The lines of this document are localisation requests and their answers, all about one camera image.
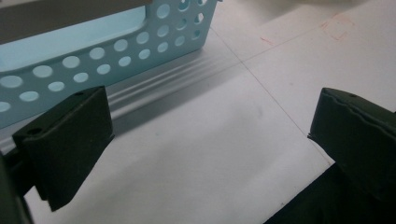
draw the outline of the red ink mark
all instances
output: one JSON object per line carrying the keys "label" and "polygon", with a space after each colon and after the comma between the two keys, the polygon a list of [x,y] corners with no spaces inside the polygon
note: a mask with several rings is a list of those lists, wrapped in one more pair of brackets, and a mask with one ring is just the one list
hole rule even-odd
{"label": "red ink mark", "polygon": [[347,15],[337,13],[320,25],[321,30],[331,38],[342,41],[347,38],[355,23]]}
{"label": "red ink mark", "polygon": [[269,45],[271,45],[271,46],[273,46],[274,45],[274,43],[273,42],[271,42],[270,40],[268,40],[268,39],[265,39],[264,37],[262,37],[262,40],[263,41],[265,41],[265,42],[267,42]]}
{"label": "red ink mark", "polygon": [[321,24],[320,27],[321,27],[322,29],[326,29],[326,27],[327,27],[328,25],[329,25],[329,22],[326,21],[326,22],[324,22],[323,24]]}

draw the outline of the screw hole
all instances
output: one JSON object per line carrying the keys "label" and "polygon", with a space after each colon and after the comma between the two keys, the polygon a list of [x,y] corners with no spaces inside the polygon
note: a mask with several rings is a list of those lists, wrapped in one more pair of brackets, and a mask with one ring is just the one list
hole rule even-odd
{"label": "screw hole", "polygon": [[21,86],[23,80],[20,77],[8,76],[0,78],[0,85],[6,88],[17,88]]}
{"label": "screw hole", "polygon": [[187,20],[186,19],[183,19],[182,21],[180,21],[179,23],[178,23],[178,25],[177,25],[177,29],[178,30],[183,30],[184,28],[186,28],[186,26],[187,26]]}
{"label": "screw hole", "polygon": [[198,16],[195,18],[194,22],[195,24],[201,24],[201,22],[204,20],[204,14],[200,13]]}
{"label": "screw hole", "polygon": [[102,64],[96,69],[96,71],[99,75],[105,75],[105,74],[109,73],[110,70],[111,70],[111,67],[109,64]]}
{"label": "screw hole", "polygon": [[178,10],[185,11],[189,8],[189,6],[190,6],[190,0],[181,0],[180,3],[178,4]]}
{"label": "screw hole", "polygon": [[11,108],[11,104],[0,101],[0,113],[8,111],[10,108]]}
{"label": "screw hole", "polygon": [[169,15],[170,11],[171,11],[170,6],[167,4],[163,4],[157,9],[157,16],[160,19],[164,19]]}
{"label": "screw hole", "polygon": [[203,6],[205,5],[207,0],[198,0],[198,5]]}
{"label": "screw hole", "polygon": [[64,64],[64,67],[66,68],[76,68],[79,66],[80,59],[76,56],[69,56],[65,58],[62,63]]}
{"label": "screw hole", "polygon": [[36,134],[38,134],[38,133],[41,133],[41,131],[43,131],[43,130],[40,129],[40,128],[35,128],[35,129],[32,129],[32,130],[28,131],[27,134],[29,134],[29,135],[36,135]]}
{"label": "screw hole", "polygon": [[26,91],[20,95],[20,99],[24,102],[33,102],[36,101],[40,95],[36,91]]}

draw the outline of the light blue plastic basket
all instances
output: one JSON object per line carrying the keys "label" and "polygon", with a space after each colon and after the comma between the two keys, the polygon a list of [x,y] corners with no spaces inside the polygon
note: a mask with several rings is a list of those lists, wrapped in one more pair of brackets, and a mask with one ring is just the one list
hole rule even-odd
{"label": "light blue plastic basket", "polygon": [[[85,41],[89,45],[53,57],[47,55],[49,58],[39,62],[25,60],[20,67],[16,65],[12,69],[5,69],[4,62],[2,69],[0,57],[0,128],[44,112],[77,91],[114,84],[200,49],[205,43],[216,3],[217,0],[154,0],[143,7],[144,19],[136,29],[108,36],[105,41]],[[133,13],[141,17],[139,11],[142,12],[142,8]],[[78,29],[84,32],[84,24]],[[40,41],[39,38],[38,35],[12,44],[22,48],[29,41],[31,44],[37,39]],[[17,57],[12,55],[12,48],[7,53],[11,56],[8,58]],[[28,50],[26,56],[41,60],[41,56],[32,57]]]}

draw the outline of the white table surface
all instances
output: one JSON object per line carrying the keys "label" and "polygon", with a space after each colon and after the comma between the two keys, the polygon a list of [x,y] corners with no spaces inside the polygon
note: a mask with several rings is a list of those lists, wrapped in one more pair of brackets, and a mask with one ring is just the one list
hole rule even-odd
{"label": "white table surface", "polygon": [[394,24],[393,0],[219,3],[202,50],[108,89],[117,137],[66,207],[28,192],[35,222],[262,224],[332,164],[322,87],[396,110]]}

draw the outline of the circular hole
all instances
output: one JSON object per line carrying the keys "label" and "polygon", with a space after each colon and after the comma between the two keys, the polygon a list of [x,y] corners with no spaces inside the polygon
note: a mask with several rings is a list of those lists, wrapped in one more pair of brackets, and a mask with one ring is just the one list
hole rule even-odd
{"label": "circular hole", "polygon": [[166,52],[166,50],[168,49],[168,47],[169,47],[168,43],[163,42],[163,43],[161,43],[161,44],[158,46],[158,52],[160,52],[160,53]]}
{"label": "circular hole", "polygon": [[201,31],[195,31],[194,34],[192,35],[192,39],[193,40],[198,39],[200,35],[201,35]]}
{"label": "circular hole", "polygon": [[0,78],[0,84],[6,88],[17,88],[22,85],[23,80],[20,77],[8,76]]}
{"label": "circular hole", "polygon": [[138,44],[146,44],[148,41],[149,41],[149,33],[147,32],[140,33],[136,38],[136,42]]}
{"label": "circular hole", "polygon": [[185,11],[189,8],[189,6],[190,6],[190,0],[181,0],[180,3],[178,4],[178,10]]}
{"label": "circular hole", "polygon": [[110,70],[111,70],[111,67],[108,64],[102,64],[96,69],[96,71],[100,75],[105,75],[105,74],[109,73]]}
{"label": "circular hole", "polygon": [[200,13],[197,17],[195,17],[195,24],[200,24],[204,20],[204,14]]}
{"label": "circular hole", "polygon": [[11,104],[7,102],[0,102],[0,113],[6,112],[11,108]]}
{"label": "circular hole", "polygon": [[50,77],[52,72],[52,68],[46,65],[40,65],[33,69],[33,74],[36,77]]}
{"label": "circular hole", "polygon": [[163,4],[157,9],[157,16],[160,19],[166,18],[169,15],[171,8],[168,4]]}
{"label": "circular hole", "polygon": [[150,55],[149,49],[143,49],[143,50],[140,51],[140,53],[139,53],[139,58],[140,58],[141,60],[145,60],[145,59],[147,59],[147,58],[149,57],[149,55]]}
{"label": "circular hole", "polygon": [[186,41],[186,37],[184,37],[184,35],[179,36],[176,40],[175,40],[175,45],[176,46],[182,46],[184,44],[184,42]]}
{"label": "circular hole", "polygon": [[206,2],[207,0],[198,0],[198,5],[203,6]]}
{"label": "circular hole", "polygon": [[39,97],[38,92],[36,91],[26,91],[20,95],[20,99],[24,102],[32,102],[37,100]]}
{"label": "circular hole", "polygon": [[42,129],[40,129],[40,128],[35,128],[35,129],[32,129],[32,130],[29,130],[28,132],[27,132],[27,134],[29,134],[29,135],[36,135],[36,134],[38,134],[38,133],[41,133],[43,130]]}
{"label": "circular hole", "polygon": [[183,30],[184,28],[186,28],[186,26],[187,26],[187,20],[183,19],[177,24],[176,28],[178,30]]}
{"label": "circular hole", "polygon": [[160,37],[166,36],[169,33],[169,26],[168,25],[163,25],[158,29],[157,35]]}
{"label": "circular hole", "polygon": [[121,39],[114,44],[115,51],[124,51],[128,48],[128,41]]}
{"label": "circular hole", "polygon": [[99,60],[105,57],[105,50],[102,48],[95,48],[90,51],[90,57],[94,60]]}
{"label": "circular hole", "polygon": [[63,64],[66,68],[75,68],[79,66],[79,58],[76,56],[69,56],[64,59]]}
{"label": "circular hole", "polygon": [[64,89],[64,84],[62,82],[52,82],[49,84],[50,91],[62,91]]}
{"label": "circular hole", "polygon": [[76,81],[76,82],[78,82],[78,83],[81,83],[81,82],[85,82],[85,81],[87,81],[88,80],[88,74],[87,73],[78,73],[78,74],[76,74],[74,77],[73,77],[73,79]]}
{"label": "circular hole", "polygon": [[128,66],[131,63],[131,57],[123,57],[119,60],[119,65],[121,67]]}

